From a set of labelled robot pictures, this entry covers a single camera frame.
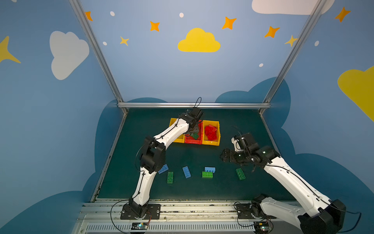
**blue wall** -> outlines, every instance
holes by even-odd
[[[340,22],[335,17],[343,7],[351,12]],[[374,66],[374,31],[368,30],[373,9],[370,0],[335,1],[264,113],[290,166],[331,199],[340,199],[347,210],[363,213],[351,233],[374,232],[374,122],[337,81],[347,70],[364,72]],[[356,219],[347,214],[343,230]]]
[[[52,73],[52,32],[87,41],[68,0],[1,1],[0,22],[21,62],[0,50],[0,233],[70,233],[123,114],[91,48],[66,79]]]
[[[243,93],[277,76],[291,50],[285,43],[297,38],[308,18],[257,13],[247,0],[81,2],[125,101],[262,102]],[[225,17],[236,18],[232,30],[222,29]],[[150,30],[150,21],[160,23],[159,31]],[[265,37],[270,26],[280,28],[274,38]],[[193,28],[212,33],[220,49],[180,51],[178,43]],[[270,86],[258,86],[259,96]]]

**yellow cloud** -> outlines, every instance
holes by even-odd
[[[186,39],[178,43],[178,49],[183,52],[216,52],[221,44],[214,39],[212,33],[206,33],[201,28],[194,28],[187,33]]]
[[[374,121],[374,66],[365,72],[348,70],[338,79],[340,89]]]

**vent grille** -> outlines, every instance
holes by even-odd
[[[247,222],[244,225],[250,225],[253,222]],[[131,224],[116,225],[121,231],[130,232]],[[254,231],[253,227],[242,227],[236,222],[171,222],[171,223],[152,223],[147,232],[233,232],[233,231]],[[86,233],[118,233],[119,231],[111,223],[89,223]]]

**plastic tray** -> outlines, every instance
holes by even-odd
[[[205,135],[205,127],[211,124],[213,127],[217,129],[217,140],[208,140],[208,137]],[[203,145],[214,145],[219,146],[221,140],[221,133],[220,133],[220,122],[218,121],[210,121],[210,120],[203,120]]]
[[[170,124],[169,124],[169,127],[173,124],[173,123],[175,123],[176,122],[176,118],[171,118],[170,119]],[[184,143],[184,135],[182,134],[182,135],[180,135],[175,141],[173,141],[173,142],[177,142],[177,143]]]
[[[202,127],[203,127],[203,123],[200,123],[199,124],[199,138],[197,140],[195,140],[195,138],[193,137],[188,137],[188,136],[184,136],[184,142],[187,143],[187,144],[198,144],[198,145],[201,145],[202,142],[203,142],[203,131],[202,131]]]

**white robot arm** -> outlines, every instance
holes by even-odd
[[[190,112],[182,113],[178,119],[154,137],[146,137],[141,148],[140,176],[135,193],[129,199],[129,205],[137,217],[144,217],[149,201],[149,192],[156,173],[165,164],[165,151],[181,134],[199,132],[199,120],[203,112],[193,107]]]
[[[129,205],[135,216],[143,218],[156,173],[165,164],[165,152],[181,134],[198,132],[202,111],[194,107],[182,113],[169,128],[154,137],[146,137],[141,148],[138,184]],[[232,138],[235,151],[224,149],[220,158],[240,165],[252,163],[278,180],[300,203],[294,207],[266,195],[251,201],[255,218],[274,216],[303,231],[304,234],[335,234],[343,226],[346,207],[339,200],[331,201],[298,175],[271,147],[260,148],[250,133]]]
[[[240,165],[252,163],[263,168],[296,198],[302,207],[294,207],[261,195],[252,200],[254,217],[274,216],[303,231],[305,234],[335,234],[343,226],[346,207],[331,201],[299,174],[271,147],[260,148],[250,133],[234,136],[235,151],[224,149],[221,159]]]

